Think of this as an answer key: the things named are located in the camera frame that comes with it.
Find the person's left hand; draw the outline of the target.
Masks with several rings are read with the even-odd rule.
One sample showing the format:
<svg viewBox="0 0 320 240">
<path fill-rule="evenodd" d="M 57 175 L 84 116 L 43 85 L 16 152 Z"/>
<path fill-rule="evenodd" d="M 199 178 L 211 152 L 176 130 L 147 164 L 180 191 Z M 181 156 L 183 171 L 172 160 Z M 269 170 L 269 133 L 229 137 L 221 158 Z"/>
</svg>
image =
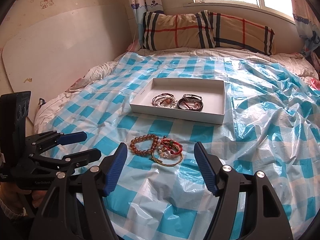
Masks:
<svg viewBox="0 0 320 240">
<path fill-rule="evenodd" d="M 38 208 L 46 193 L 47 191 L 22 190 L 14 183 L 1 182 L 1 201 L 8 209 L 16 214 L 21 213 L 24 208 L 22 202 L 23 195 L 31 195 L 33 207 Z"/>
</svg>

